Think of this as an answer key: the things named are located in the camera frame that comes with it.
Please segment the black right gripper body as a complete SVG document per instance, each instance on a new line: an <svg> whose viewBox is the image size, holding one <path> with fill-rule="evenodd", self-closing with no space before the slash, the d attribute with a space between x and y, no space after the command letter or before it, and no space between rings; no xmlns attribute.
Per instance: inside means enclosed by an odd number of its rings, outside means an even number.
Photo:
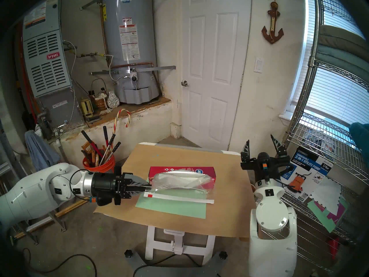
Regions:
<svg viewBox="0 0 369 277"><path fill-rule="evenodd" d="M241 168L243 170L253 170L256 181L280 180L283 174L290 171L290 156L285 158L258 156L257 158L250 158L247 163L241 162Z"/></svg>

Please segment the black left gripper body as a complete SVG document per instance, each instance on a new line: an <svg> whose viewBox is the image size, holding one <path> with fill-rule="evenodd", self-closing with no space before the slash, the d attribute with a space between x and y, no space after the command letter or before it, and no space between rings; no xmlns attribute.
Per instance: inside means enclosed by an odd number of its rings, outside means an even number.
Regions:
<svg viewBox="0 0 369 277"><path fill-rule="evenodd" d="M108 205L114 202L115 205L121 205L121 167L115 166L113 173L95 173L94 174L94 197L97 205Z"/></svg>

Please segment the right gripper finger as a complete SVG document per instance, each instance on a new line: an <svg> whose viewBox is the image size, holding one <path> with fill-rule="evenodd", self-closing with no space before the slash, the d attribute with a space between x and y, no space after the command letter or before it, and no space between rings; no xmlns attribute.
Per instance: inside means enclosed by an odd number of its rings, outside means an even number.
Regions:
<svg viewBox="0 0 369 277"><path fill-rule="evenodd" d="M276 150L276 158L285 158L288 156L287 149L284 144L280 143L272 134L270 134L272 142Z"/></svg>
<svg viewBox="0 0 369 277"><path fill-rule="evenodd" d="M250 140L247 140L241 152L241 162L247 163L249 161L250 161Z"/></svg>

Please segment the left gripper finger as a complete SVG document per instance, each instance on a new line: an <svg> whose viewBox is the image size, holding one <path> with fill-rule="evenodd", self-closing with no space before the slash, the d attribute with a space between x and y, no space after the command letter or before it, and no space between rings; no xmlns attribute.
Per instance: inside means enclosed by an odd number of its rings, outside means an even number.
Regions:
<svg viewBox="0 0 369 277"><path fill-rule="evenodd" d="M143 178L130 174L130 173L123 173L122 174L122 183L125 185L132 185L132 186L143 186L143 187L151 187L151 184L144 180Z"/></svg>
<svg viewBox="0 0 369 277"><path fill-rule="evenodd" d="M151 187L124 187L121 190L121 198L131 198L134 195L139 195L142 192L150 190Z"/></svg>

